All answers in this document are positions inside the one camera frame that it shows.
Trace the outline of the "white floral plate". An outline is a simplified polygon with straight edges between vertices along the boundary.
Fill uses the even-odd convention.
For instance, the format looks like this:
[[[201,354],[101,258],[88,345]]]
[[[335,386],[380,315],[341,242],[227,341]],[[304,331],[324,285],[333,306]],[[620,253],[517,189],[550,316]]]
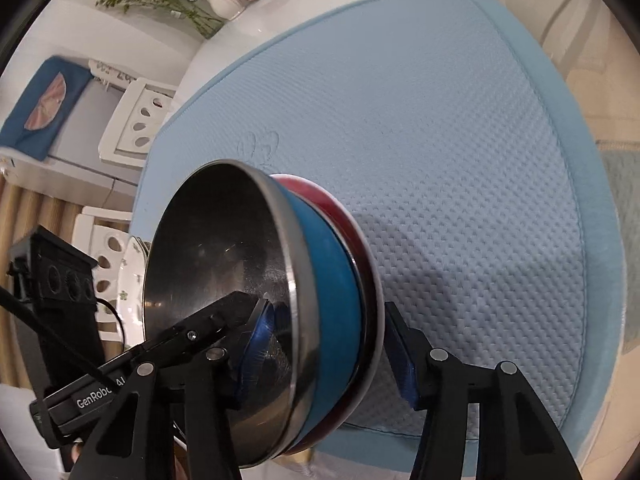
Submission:
[[[124,324],[129,347],[145,340],[143,289],[148,255],[145,242],[130,236],[120,262],[116,298],[116,311]]]

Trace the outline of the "blue steel bowl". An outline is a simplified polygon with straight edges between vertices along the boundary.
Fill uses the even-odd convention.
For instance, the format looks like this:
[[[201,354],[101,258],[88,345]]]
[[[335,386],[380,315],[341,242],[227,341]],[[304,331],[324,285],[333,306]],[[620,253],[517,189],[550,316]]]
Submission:
[[[211,162],[172,196],[144,300],[149,337],[212,304],[241,318],[220,346],[238,385],[229,419],[242,467],[303,440],[355,374],[362,307],[350,255],[321,214],[242,162]]]

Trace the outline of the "red steel bowl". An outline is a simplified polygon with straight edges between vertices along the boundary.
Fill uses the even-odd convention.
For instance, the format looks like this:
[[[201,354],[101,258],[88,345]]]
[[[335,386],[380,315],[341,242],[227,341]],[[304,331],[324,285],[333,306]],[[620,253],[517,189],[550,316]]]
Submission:
[[[286,450],[288,454],[295,454],[311,448],[341,426],[368,392],[383,351],[383,293],[380,274],[367,239],[344,205],[311,180],[292,174],[274,174],[272,177],[314,207],[329,223],[352,260],[361,296],[362,341],[354,374],[334,408]]]

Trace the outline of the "white chair near left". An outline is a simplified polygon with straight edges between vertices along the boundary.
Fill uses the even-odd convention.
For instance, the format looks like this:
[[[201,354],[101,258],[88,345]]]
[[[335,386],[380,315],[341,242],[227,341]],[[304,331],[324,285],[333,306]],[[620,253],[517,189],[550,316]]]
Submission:
[[[111,307],[98,304],[96,322],[100,338],[107,342],[122,342],[122,330],[113,310],[131,218],[132,213],[128,211],[85,206],[75,219],[72,233],[72,245],[98,263],[93,269],[94,291]]]

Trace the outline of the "white chair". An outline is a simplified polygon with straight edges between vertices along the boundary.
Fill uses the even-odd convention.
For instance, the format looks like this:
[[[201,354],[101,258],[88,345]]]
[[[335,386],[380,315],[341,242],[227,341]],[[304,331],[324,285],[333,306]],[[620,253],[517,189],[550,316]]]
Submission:
[[[128,211],[85,206],[75,219],[72,233],[72,245],[98,263],[93,269],[94,291],[111,307],[98,304],[96,322],[100,338],[107,342],[122,342],[122,330],[113,310],[131,218],[132,213]]]
[[[100,140],[102,162],[142,168],[176,91],[172,84],[142,77],[130,82]]]

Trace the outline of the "white chair far left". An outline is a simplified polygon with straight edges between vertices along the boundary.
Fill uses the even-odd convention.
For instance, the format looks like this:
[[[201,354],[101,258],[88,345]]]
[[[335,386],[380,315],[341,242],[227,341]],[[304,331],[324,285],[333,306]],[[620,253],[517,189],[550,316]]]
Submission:
[[[142,168],[176,91],[172,84],[142,77],[130,82],[100,140],[102,162]]]

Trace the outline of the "white shelf rack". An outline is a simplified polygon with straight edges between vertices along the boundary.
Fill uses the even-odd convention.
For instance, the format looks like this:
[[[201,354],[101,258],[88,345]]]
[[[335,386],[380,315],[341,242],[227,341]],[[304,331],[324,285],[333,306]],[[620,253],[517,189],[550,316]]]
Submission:
[[[105,64],[101,61],[90,58],[88,66],[92,76],[101,81],[105,87],[115,87],[119,90],[126,91],[137,77],[131,76],[116,67]]]

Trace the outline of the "white ceramic vase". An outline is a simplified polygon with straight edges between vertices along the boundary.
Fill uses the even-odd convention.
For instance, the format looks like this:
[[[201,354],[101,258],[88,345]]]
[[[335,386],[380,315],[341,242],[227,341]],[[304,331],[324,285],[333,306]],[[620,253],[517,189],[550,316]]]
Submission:
[[[225,22],[235,20],[245,10],[241,0],[206,0],[213,12]]]

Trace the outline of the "light blue table mat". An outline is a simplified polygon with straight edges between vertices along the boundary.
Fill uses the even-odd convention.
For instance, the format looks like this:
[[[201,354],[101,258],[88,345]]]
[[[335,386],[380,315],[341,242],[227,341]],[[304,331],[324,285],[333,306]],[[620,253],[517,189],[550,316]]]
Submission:
[[[156,137],[131,231],[232,158],[335,196],[383,292],[464,362],[514,362],[575,456],[615,367],[624,251],[574,96],[497,0],[361,0],[207,81]]]

